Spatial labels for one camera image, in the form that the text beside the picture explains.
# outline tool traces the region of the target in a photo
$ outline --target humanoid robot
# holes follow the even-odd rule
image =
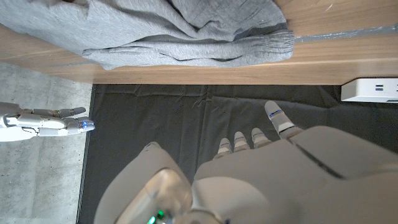
[[[325,126],[302,130],[268,101],[281,140],[221,140],[191,184],[149,143],[111,182],[95,224],[397,223],[398,156]]]

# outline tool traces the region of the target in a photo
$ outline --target white box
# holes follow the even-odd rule
[[[341,86],[341,100],[398,103],[398,78],[359,78]]]

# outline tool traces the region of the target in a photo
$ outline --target green light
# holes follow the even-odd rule
[[[150,218],[148,224],[154,224],[156,221],[155,217]]]
[[[157,213],[157,218],[162,219],[164,217],[164,212],[159,210],[159,212]]]

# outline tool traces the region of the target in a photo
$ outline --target blue light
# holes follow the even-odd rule
[[[278,113],[278,112],[280,112],[280,110],[277,110],[277,111],[273,112],[273,113],[270,114],[269,116],[272,116],[272,115],[274,115],[274,114],[276,114],[276,113]]]

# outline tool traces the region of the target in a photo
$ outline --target robotic finger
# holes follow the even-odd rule
[[[275,102],[268,101],[264,108],[281,139],[288,139],[303,131],[293,124]]]
[[[52,116],[54,118],[66,118],[69,116],[74,116],[76,114],[84,113],[86,112],[86,109],[84,107],[79,107],[74,109],[60,109],[60,110],[24,109],[23,112],[27,114]]]
[[[68,136],[72,134],[80,134],[95,129],[94,122],[88,117],[81,118],[65,118],[65,128],[52,129],[40,128],[38,136]]]
[[[251,131],[251,137],[255,149],[272,143],[259,128],[254,128]],[[234,152],[245,151],[248,149],[250,149],[250,147],[243,133],[240,131],[236,132],[234,135]],[[213,159],[219,159],[229,154],[232,154],[231,143],[227,138],[223,138],[220,142],[218,153]]]

